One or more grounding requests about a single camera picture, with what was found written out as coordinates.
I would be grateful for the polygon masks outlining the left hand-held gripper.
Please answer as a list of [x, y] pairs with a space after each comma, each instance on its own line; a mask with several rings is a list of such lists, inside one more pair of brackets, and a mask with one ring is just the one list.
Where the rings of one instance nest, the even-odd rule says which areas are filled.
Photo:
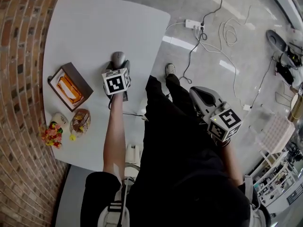
[[110, 61], [102, 74], [103, 88], [106, 96], [111, 100], [113, 95], [123, 93], [123, 101], [128, 101], [127, 90], [131, 85], [129, 75], [130, 61], [125, 60], [123, 68], [114, 69], [113, 62]]

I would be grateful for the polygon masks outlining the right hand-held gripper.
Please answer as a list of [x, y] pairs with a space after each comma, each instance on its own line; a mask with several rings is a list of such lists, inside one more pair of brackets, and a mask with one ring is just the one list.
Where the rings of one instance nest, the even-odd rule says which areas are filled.
[[190, 88], [190, 97], [194, 108], [204, 116], [207, 131], [217, 140], [225, 142], [238, 132], [241, 118], [227, 102], [223, 102], [216, 91], [194, 86]]

